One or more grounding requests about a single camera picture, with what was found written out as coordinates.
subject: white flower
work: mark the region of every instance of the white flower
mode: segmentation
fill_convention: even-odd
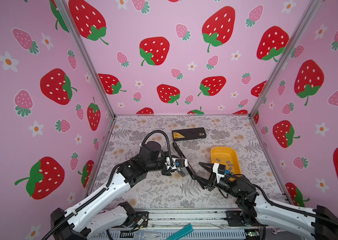
[[[273,110],[273,107],[274,107],[274,103],[273,101],[271,103],[269,103],[269,109],[272,109]]]
[[[68,199],[67,199],[67,201],[69,202],[69,204],[71,204],[72,201],[75,200],[74,195],[76,195],[75,192],[70,192],[70,195],[69,195],[69,197],[68,197]]]
[[[321,125],[316,125],[316,134],[321,134],[321,136],[325,136],[325,132],[329,131],[329,128],[325,127],[325,122],[321,123]]]
[[[128,3],[129,0],[116,0],[116,2],[118,2],[118,9],[127,9],[126,8],[126,4]]]
[[[32,226],[30,228],[30,233],[28,235],[26,235],[25,239],[26,240],[34,240],[34,238],[37,238],[40,235],[40,232],[39,232],[40,227],[41,227],[41,224],[38,225],[37,227]]]
[[[13,70],[13,72],[17,72],[16,65],[19,63],[19,61],[13,59],[7,51],[5,52],[5,56],[0,55],[0,61],[3,62],[2,68],[4,70],[8,70],[10,68],[11,70]]]
[[[329,186],[325,184],[325,179],[316,179],[316,188],[320,188],[322,192],[325,193],[325,189],[329,189]]]
[[[231,98],[236,98],[239,95],[239,93],[237,93],[237,91],[235,91],[234,93],[231,93]]]
[[[284,8],[282,9],[281,13],[290,13],[290,10],[295,7],[297,3],[294,2],[294,0],[289,0],[289,2],[284,2]]]
[[[90,75],[89,75],[89,73],[85,74],[85,80],[86,80],[87,83],[90,83]]]
[[[320,28],[315,31],[316,36],[315,36],[314,40],[316,40],[317,38],[323,38],[324,37],[324,32],[327,29],[328,29],[327,26],[324,26],[324,24],[321,24]]]
[[[232,59],[231,60],[236,60],[236,61],[238,61],[239,60],[239,57],[241,56],[242,54],[240,53],[240,51],[239,50],[237,50],[237,52],[235,52],[235,53],[232,53]]]
[[[80,135],[77,133],[77,137],[74,138],[74,140],[76,141],[76,145],[78,145],[79,143],[82,143],[82,142],[81,142],[81,139],[82,139],[82,136],[80,136]]]
[[[196,64],[194,64],[194,62],[192,62],[191,64],[188,64],[188,70],[192,70],[192,71],[194,71],[194,69],[195,69],[195,67],[196,67],[197,65]]]
[[[54,47],[54,45],[50,41],[50,36],[45,36],[45,34],[41,33],[42,35],[42,44],[45,44],[47,46],[47,49],[50,50],[50,48]]]
[[[283,160],[280,160],[280,167],[282,167],[282,169],[285,169],[286,164],[284,163]]]
[[[44,127],[43,124],[38,124],[37,121],[34,121],[33,126],[29,126],[28,129],[32,131],[32,136],[35,137],[38,135],[42,135],[42,128]]]
[[[143,86],[142,81],[135,81],[135,82],[136,82],[135,86],[138,86],[139,88],[141,88],[141,86]]]

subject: floral patterned mat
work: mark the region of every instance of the floral patterned mat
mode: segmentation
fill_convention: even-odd
[[[237,152],[242,173],[262,187],[269,198],[283,201],[281,190],[246,116],[118,116],[93,189],[108,180],[114,165],[138,154],[139,144],[149,132],[163,130],[172,143],[172,130],[193,127],[204,127],[207,137],[178,141],[177,144],[197,175],[209,177],[198,162],[211,162],[211,148],[231,147]],[[159,142],[166,151],[165,138],[161,134],[154,134],[149,140]],[[171,151],[172,155],[176,154],[172,146]],[[184,177],[177,172],[171,176],[149,172],[145,180],[117,197],[107,208],[114,208],[124,201],[134,208],[237,208],[233,197],[225,199],[217,189],[211,192],[203,190],[185,169],[184,172]]]

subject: pink wall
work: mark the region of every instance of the pink wall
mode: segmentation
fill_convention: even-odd
[[[282,50],[276,50],[286,45],[309,1],[66,2],[116,114],[143,108],[188,113],[200,107],[204,113],[226,114],[252,109],[275,65],[272,58],[261,58],[273,47],[270,55],[280,57]],[[217,39],[209,36],[214,32]],[[210,84],[211,89],[202,86],[210,96],[201,83]]]
[[[50,213],[81,199],[84,187],[78,170],[96,159],[93,141],[97,138],[101,146],[109,126],[110,118],[93,82],[85,79],[87,70],[70,34],[60,24],[56,30],[55,24],[49,1],[0,2],[0,239],[41,239],[50,230]],[[74,59],[68,57],[70,49]],[[77,89],[70,101],[65,74]],[[87,118],[93,97],[101,113],[95,131]],[[82,107],[82,120],[76,104]],[[58,120],[63,123],[61,132],[56,130]],[[26,177],[31,179],[15,185]]]
[[[296,204],[304,203],[313,208],[317,204],[323,205],[338,216],[336,42],[338,1],[326,1],[299,41],[296,54],[288,60],[285,70],[267,94],[267,102],[259,110],[261,117],[257,127],[265,134],[262,137],[284,183],[289,183],[289,189],[294,184],[300,190],[300,193],[297,192]],[[284,87],[279,86],[282,80],[285,81],[284,91]],[[306,83],[311,85],[310,89],[305,88],[303,91]],[[309,99],[305,106],[307,94]],[[293,126],[295,137],[300,136],[293,139],[292,144],[291,130],[288,130],[287,125]]]

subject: yellow tray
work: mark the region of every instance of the yellow tray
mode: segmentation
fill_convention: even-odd
[[[210,151],[212,163],[219,163],[226,166],[231,174],[241,174],[239,158],[236,151],[231,147],[213,147]]]

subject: teal object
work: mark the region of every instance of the teal object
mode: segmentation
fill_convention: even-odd
[[[166,240],[177,240],[180,239],[193,231],[192,225],[189,223],[183,229],[179,230],[175,234],[168,237]]]

